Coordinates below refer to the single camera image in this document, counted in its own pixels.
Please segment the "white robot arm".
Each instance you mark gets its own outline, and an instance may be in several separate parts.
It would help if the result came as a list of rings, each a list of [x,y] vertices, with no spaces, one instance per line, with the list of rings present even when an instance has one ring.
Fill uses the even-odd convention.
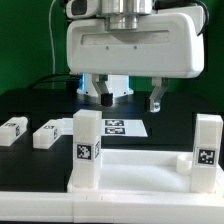
[[[69,0],[67,63],[83,76],[78,91],[110,106],[131,94],[131,76],[150,77],[147,110],[158,112],[170,78],[194,78],[204,68],[201,0]]]

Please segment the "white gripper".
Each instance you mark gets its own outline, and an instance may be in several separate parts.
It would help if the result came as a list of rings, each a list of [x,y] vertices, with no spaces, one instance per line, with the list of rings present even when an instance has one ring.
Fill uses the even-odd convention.
[[[192,78],[204,68],[204,13],[200,6],[160,10],[139,18],[135,30],[105,29],[103,19],[72,22],[67,30],[67,63],[74,73],[89,73],[102,106],[113,105],[107,75],[153,78],[150,111],[157,113],[169,81]]]

